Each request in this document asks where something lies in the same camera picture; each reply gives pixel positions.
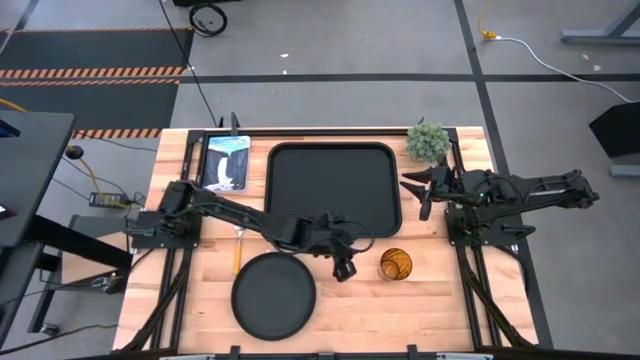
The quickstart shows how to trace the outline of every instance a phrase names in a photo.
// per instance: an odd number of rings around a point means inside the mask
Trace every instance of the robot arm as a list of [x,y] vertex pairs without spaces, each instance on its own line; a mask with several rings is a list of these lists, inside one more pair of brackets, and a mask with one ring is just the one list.
[[159,231],[176,238],[189,233],[194,217],[211,216],[259,232],[278,251],[332,257],[333,275],[340,282],[356,274],[351,259],[363,251],[351,247],[356,237],[344,217],[326,213],[318,219],[307,219],[267,214],[188,181],[169,183],[158,211],[164,215]]
[[473,170],[456,176],[446,164],[404,177],[429,188],[401,182],[422,203],[420,220],[427,220],[431,202],[460,205],[460,221],[469,229],[488,228],[500,218],[551,206],[588,208],[600,197],[579,170],[558,176],[521,178]]

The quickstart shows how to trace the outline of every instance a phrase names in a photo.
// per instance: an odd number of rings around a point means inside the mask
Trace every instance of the small yellow object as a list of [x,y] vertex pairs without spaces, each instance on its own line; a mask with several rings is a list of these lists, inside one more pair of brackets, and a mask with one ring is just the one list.
[[242,259],[242,238],[244,236],[244,228],[234,226],[238,240],[236,241],[236,252],[233,259],[233,275],[240,273],[240,260]]
[[498,36],[498,34],[493,31],[482,30],[480,32],[485,40],[495,39]]

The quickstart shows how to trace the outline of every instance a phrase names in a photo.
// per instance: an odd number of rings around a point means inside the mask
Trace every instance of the orange striped tape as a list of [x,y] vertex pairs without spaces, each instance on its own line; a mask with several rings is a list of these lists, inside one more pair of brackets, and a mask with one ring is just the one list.
[[176,76],[185,71],[182,66],[134,67],[134,68],[88,68],[88,69],[0,69],[3,79],[65,79],[77,77],[122,77],[122,76]]
[[133,84],[180,84],[175,79],[126,79],[126,80],[87,80],[87,81],[12,81],[0,82],[0,87],[20,86],[87,86],[87,85],[133,85]]
[[87,129],[74,130],[72,139],[152,139],[160,137],[162,129]]
[[[193,28],[190,26],[176,27],[174,30],[187,30],[192,31]],[[148,28],[97,28],[97,29],[23,29],[16,30],[16,33],[34,33],[34,32],[99,32],[99,31],[171,31],[170,28],[163,27],[148,27]]]

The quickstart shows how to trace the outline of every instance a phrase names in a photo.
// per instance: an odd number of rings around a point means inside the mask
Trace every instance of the butcher block tabletop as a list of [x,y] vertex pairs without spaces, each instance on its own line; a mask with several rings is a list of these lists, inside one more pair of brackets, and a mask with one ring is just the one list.
[[[247,190],[227,193],[225,197],[262,210],[267,158],[270,150],[282,142],[384,143],[395,153],[399,178],[402,173],[424,170],[428,166],[409,158],[404,135],[318,136],[311,132],[304,136],[279,136],[278,128],[271,130],[274,131],[268,136],[251,138]],[[456,131],[465,168],[492,169],[483,128],[458,127]],[[147,210],[155,210],[167,184],[180,178],[188,132],[189,129],[163,130]],[[233,345],[240,346],[242,353],[405,352],[408,344],[416,344],[420,351],[473,350],[456,251],[447,238],[444,203],[434,203],[431,217],[424,222],[418,220],[418,199],[403,187],[400,187],[400,201],[403,217],[400,230],[390,238],[378,239],[368,252],[356,255],[354,264],[358,273],[350,280],[336,281],[331,275],[333,261],[330,259],[296,255],[311,270],[315,280],[316,306],[302,330],[280,341],[256,339],[236,322],[230,300],[235,279],[236,233],[229,223],[205,218],[200,246],[194,250],[191,261],[179,353],[229,353]],[[354,247],[362,248],[367,242],[367,239],[357,240]],[[380,277],[380,256],[389,248],[403,249],[411,256],[413,271],[406,280],[388,281]],[[485,247],[483,250],[494,301],[522,336],[536,343],[518,263],[497,249]],[[271,247],[260,234],[245,232],[243,264],[267,251],[271,251]],[[165,258],[166,250],[156,249],[136,265],[130,275],[114,349],[132,339],[156,306]],[[178,251],[175,269],[181,258]],[[477,299],[476,304],[482,337],[489,345],[484,308]],[[161,347],[169,345],[173,306],[165,316]]]

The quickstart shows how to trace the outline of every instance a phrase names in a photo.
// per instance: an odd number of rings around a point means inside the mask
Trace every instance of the black tray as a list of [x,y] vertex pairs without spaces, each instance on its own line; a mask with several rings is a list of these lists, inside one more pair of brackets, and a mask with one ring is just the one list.
[[264,210],[305,217],[331,211],[377,238],[392,236],[402,224],[395,155],[382,143],[279,144],[269,153]]

